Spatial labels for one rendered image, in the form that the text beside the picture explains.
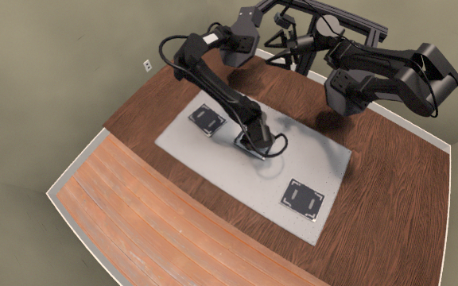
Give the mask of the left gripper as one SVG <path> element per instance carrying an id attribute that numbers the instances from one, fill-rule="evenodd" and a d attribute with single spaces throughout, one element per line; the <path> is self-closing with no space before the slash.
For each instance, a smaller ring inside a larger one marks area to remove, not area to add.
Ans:
<path id="1" fill-rule="evenodd" d="M 293 30 L 289 31 L 290 39 L 287 40 L 286 33 L 284 34 L 284 30 L 281 29 L 273 37 L 271 37 L 266 43 L 264 43 L 264 46 L 265 48 L 287 48 L 288 46 L 288 48 L 282 52 L 279 52 L 275 56 L 270 57 L 265 62 L 266 62 L 266 65 L 284 68 L 290 71 L 291 65 L 293 64 L 291 56 L 293 55 L 294 64 L 299 64 L 298 56 L 315 52 L 314 51 L 315 46 L 314 45 L 312 46 L 312 43 L 314 43 L 312 33 L 297 37 L 296 22 L 294 20 L 294 17 L 291 17 L 288 14 L 284 14 L 282 16 L 282 20 L 293 25 Z M 280 44 L 270 44 L 270 42 L 274 41 L 278 37 L 281 37 Z M 282 57 L 285 58 L 285 64 L 273 62 L 273 60 L 280 59 Z"/>

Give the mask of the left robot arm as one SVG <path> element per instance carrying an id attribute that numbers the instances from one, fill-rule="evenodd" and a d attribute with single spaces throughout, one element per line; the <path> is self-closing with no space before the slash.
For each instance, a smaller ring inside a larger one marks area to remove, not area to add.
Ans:
<path id="1" fill-rule="evenodd" d="M 412 65 L 411 61 L 420 65 L 421 69 L 424 61 L 426 71 L 423 72 L 433 89 L 437 107 L 458 87 L 457 71 L 434 44 L 422 43 L 417 50 L 389 50 L 349 40 L 366 49 L 363 51 L 341 37 L 345 29 L 340 26 L 336 17 L 323 17 L 336 33 L 320 18 L 316 23 L 316 31 L 312 34 L 314 51 L 328 50 L 324 60 L 334 70 L 338 69 L 330 84 L 361 108 L 365 109 L 370 102 L 376 100 L 390 100 L 403 102 L 415 114 L 429 117 L 436 106 L 428 84 L 419 68 Z M 389 79 L 367 75 L 359 83 L 345 72 L 350 69 L 372 72 Z"/>

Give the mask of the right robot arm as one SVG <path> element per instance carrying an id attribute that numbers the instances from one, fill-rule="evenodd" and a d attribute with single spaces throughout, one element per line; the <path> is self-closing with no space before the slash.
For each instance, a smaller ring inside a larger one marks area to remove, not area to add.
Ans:
<path id="1" fill-rule="evenodd" d="M 247 131 L 250 132 L 250 139 L 255 146 L 259 149 L 264 149 L 270 147 L 276 141 L 276 137 L 272 140 L 270 128 L 266 125 L 266 113 L 257 102 L 254 100 L 251 101 L 246 95 L 242 96 L 229 87 L 201 58 L 203 54 L 209 52 L 208 50 L 212 50 L 213 48 L 250 52 L 253 43 L 254 37 L 235 35 L 227 25 L 218 25 L 210 33 L 204 34 L 203 36 L 191 33 L 174 55 L 173 62 L 179 67 L 189 71 L 189 73 L 187 75 L 173 68 L 173 75 L 178 81 L 185 78 L 187 81 L 198 86 L 221 105 L 229 118 L 239 124 L 236 117 L 227 106 L 233 109 L 240 117 L 243 125 L 246 125 Z M 214 95 L 227 104 L 227 106 L 224 106 L 214 97 Z"/>

